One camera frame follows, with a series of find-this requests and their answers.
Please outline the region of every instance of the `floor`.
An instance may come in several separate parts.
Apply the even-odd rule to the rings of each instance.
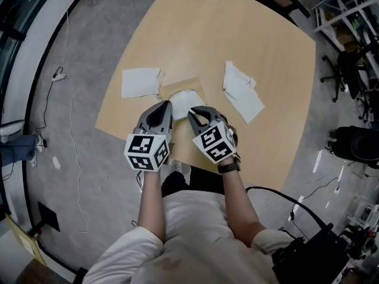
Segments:
[[[64,60],[64,70],[72,79],[53,84],[46,112],[47,127],[42,131],[49,147],[38,156],[36,169],[27,169],[28,189],[33,215],[38,221],[37,201],[41,201],[58,216],[61,232],[45,229],[41,242],[51,253],[73,268],[90,268],[107,247],[133,228],[140,202],[140,191],[123,156],[124,141],[95,129],[102,99],[113,71],[130,37],[154,0],[103,0],[96,6],[81,1],[58,34],[47,57],[37,85],[31,111],[30,130],[43,123],[46,96],[51,78]],[[336,52],[319,34],[313,34],[314,18],[305,19],[293,13],[298,26],[317,43],[313,94],[304,133],[293,165],[282,191],[299,198],[320,188],[304,203],[325,222],[332,222],[335,231],[342,229],[345,215],[354,209],[352,200],[358,194],[377,197],[377,179],[362,179],[363,166],[345,162],[326,150],[317,171],[313,168],[318,152],[325,146],[327,132],[344,125],[362,126],[359,107],[348,93],[332,102],[333,84],[320,83],[320,77],[330,74],[321,58],[332,60]],[[72,85],[75,98],[72,105],[72,133],[80,163],[76,163],[75,148],[70,136],[70,105]],[[371,176],[378,176],[367,170]],[[340,186],[339,193],[334,189]],[[269,228],[285,227],[294,235],[302,233],[288,221],[292,205],[265,191],[250,191],[252,203],[262,223]],[[304,211],[296,212],[295,222],[311,237],[319,230]]]

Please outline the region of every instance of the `hand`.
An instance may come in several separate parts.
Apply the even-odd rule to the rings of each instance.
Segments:
[[[234,160],[233,156],[229,156],[228,158],[222,160],[222,161],[219,163],[219,165],[220,165],[220,166],[229,165],[229,164],[232,164],[234,161],[235,161],[235,160]]]

